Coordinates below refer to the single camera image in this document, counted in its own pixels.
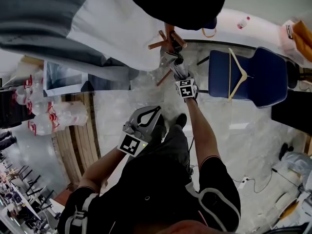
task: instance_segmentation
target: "water bottle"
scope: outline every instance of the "water bottle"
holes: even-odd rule
[[[39,114],[32,120],[28,121],[28,128],[36,135],[49,135],[56,131],[65,129],[61,126],[55,115],[49,113]]]
[[[49,101],[49,99],[44,98],[43,100],[32,102],[29,100],[26,103],[26,107],[28,109],[29,114],[33,113],[34,115],[39,115],[43,113],[47,113],[49,109],[52,107],[53,102]]]
[[[33,120],[28,121],[28,128],[36,135],[49,135],[52,133],[53,125],[49,114],[39,114]]]
[[[33,92],[43,90],[43,71],[30,75],[29,79],[24,82],[24,88],[29,87]]]
[[[29,89],[24,89],[23,86],[19,86],[16,88],[13,99],[19,104],[19,105],[26,105],[27,98],[31,96],[31,91]]]
[[[55,124],[63,126],[86,124],[88,119],[87,110],[81,101],[61,102],[53,104],[49,109],[49,114],[57,121]]]
[[[247,21],[245,21],[244,19],[242,19],[242,20],[237,24],[237,27],[238,27],[239,29],[244,28],[244,27],[247,25]]]
[[[69,106],[73,121],[73,125],[83,126],[87,123],[88,113],[85,105],[81,101],[71,102]]]

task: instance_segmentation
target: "wooden stick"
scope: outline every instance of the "wooden stick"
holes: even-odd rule
[[[170,24],[165,23],[165,29],[166,29],[166,36],[167,36],[167,41],[168,41],[167,50],[168,52],[173,53],[174,48],[172,46],[172,40],[170,38],[170,34],[171,32],[175,31],[175,27]]]
[[[148,49],[155,49],[155,48],[157,48],[157,47],[165,46],[165,45],[167,45],[167,40],[153,43],[153,44],[151,44],[151,45],[148,46]]]
[[[159,81],[159,83],[157,83],[157,87],[163,83],[163,81],[168,77],[169,74],[171,74],[172,70],[170,69],[166,75]]]
[[[160,34],[160,36],[165,40],[167,40],[165,34],[162,32],[162,30],[159,30],[158,33]]]
[[[175,31],[173,31],[171,33],[171,36],[177,41],[178,44],[180,44],[180,46],[182,48],[186,48],[187,47],[186,41],[183,40]]]

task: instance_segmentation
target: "blue chair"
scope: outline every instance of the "blue chair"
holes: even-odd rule
[[[229,97],[229,53],[210,52],[208,93],[213,97]],[[238,63],[248,75],[238,87],[233,99],[251,100],[256,107],[269,107],[287,96],[287,67],[285,60],[270,50],[259,47],[251,58],[237,56]],[[242,74],[231,55],[231,89],[234,90]]]

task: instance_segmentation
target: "clothes hanger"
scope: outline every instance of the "clothes hanger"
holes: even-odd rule
[[[247,80],[247,73],[246,71],[239,65],[239,62],[233,52],[233,50],[231,48],[229,48],[229,51],[230,51],[230,79],[229,79],[229,98],[228,98],[228,101],[231,101],[232,100],[232,97],[234,96],[234,94],[236,93],[238,87],[241,85],[241,83],[243,83],[245,80]],[[230,94],[230,90],[231,90],[231,55],[233,56],[241,74],[242,74],[242,77],[240,78],[240,80],[238,81],[237,85],[235,86],[235,88],[233,89],[232,93]]]

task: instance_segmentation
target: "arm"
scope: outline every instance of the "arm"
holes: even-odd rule
[[[100,192],[102,182],[106,181],[126,154],[115,147],[97,162],[92,164],[82,176],[79,187],[88,186]]]
[[[191,123],[195,141],[196,156],[199,168],[203,161],[210,156],[218,156],[218,146],[216,143],[215,134],[207,122],[206,118],[200,111],[197,103],[192,98],[187,98],[186,104],[189,108]]]

